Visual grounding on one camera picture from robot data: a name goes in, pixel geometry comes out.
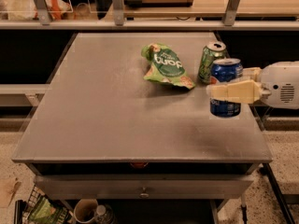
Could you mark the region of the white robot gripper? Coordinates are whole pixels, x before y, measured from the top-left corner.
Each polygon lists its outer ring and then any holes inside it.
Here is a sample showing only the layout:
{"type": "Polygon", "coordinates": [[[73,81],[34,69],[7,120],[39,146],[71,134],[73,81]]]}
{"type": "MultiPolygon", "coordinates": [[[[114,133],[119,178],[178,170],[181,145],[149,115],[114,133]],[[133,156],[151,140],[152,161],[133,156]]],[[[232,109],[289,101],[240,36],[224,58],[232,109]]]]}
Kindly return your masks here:
{"type": "Polygon", "coordinates": [[[243,69],[239,82],[208,85],[207,95],[216,100],[253,104],[261,100],[274,108],[299,108],[299,62],[278,62],[266,66],[243,69]]]}

